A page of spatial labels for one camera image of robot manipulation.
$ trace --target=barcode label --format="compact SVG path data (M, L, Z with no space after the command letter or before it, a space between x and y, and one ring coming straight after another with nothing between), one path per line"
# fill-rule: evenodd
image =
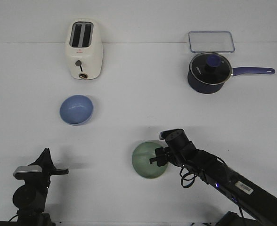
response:
M241 181L238 181L237 183L235 183L235 186L237 188L241 189L242 191L244 191L247 194L251 194L253 192L252 188L250 188L249 186L245 185Z

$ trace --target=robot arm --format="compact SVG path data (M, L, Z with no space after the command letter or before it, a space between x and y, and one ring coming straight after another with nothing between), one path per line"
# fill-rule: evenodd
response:
M17 222L0 221L0 226L55 226L50 215L43 213L50 185L50 176L68 174L68 169L57 169L45 148L38 159L28 166L19 166L13 176L24 180L24 185L13 195L13 203L19 208Z
M232 170L219 157L196 149L182 129L162 132L160 139L164 139L168 147L156 149L156 157L150 159L150 164L156 161L158 166L163 166L169 161L186 168L189 174L213 186L260 224L277 226L276 197Z

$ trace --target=cable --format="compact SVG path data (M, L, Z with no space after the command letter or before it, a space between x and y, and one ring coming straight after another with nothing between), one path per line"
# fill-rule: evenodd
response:
M241 218L242 218L243 224L244 224L244 226L247 226L246 221L245 221L245 218L244 218L244 216L243 216L243 212L242 212L242 209L241 209L241 205L240 205L240 203L239 203L237 197L236 197L236 203L237 203L237 206L239 207L239 211L240 211L240 214L241 214Z
M190 172L190 171L188 171L188 173L186 173L186 174L184 174L184 175L182 175L181 173L182 173L182 171L183 171L183 167L181 168L181 170L180 170L180 173L179 173L179 175L181 176L181 186L183 187L183 188L189 188L189 187L191 187L192 185L193 185L193 183L195 182L195 178L197 177L197 175L195 175L195 174L193 174L192 172ZM193 177L192 178L190 178L190 179L186 179L186 177L187 176L189 176L189 175L192 175L193 174ZM187 184L187 185L184 185L184 180L185 181L191 181L189 184Z
M13 216L13 217L9 220L9 222L10 222L11 220L13 220L15 217L18 217L18 215Z
M220 160L220 162L222 162L224 165L228 166L222 158L220 158L214 154L211 154L211 155L214 156L215 158L217 158L218 160Z

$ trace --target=saucepan handle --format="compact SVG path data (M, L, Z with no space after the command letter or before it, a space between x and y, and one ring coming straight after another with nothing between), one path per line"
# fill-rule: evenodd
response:
M236 67L233 68L233 76L240 74L274 74L276 71L270 67Z

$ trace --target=glass lid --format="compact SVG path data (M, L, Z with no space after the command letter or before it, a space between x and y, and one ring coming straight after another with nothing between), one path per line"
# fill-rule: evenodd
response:
M235 45L228 31L191 31L188 34L192 53L233 53Z
M209 52L196 55L190 63L190 71L199 81L217 85L231 76L232 69L225 57Z

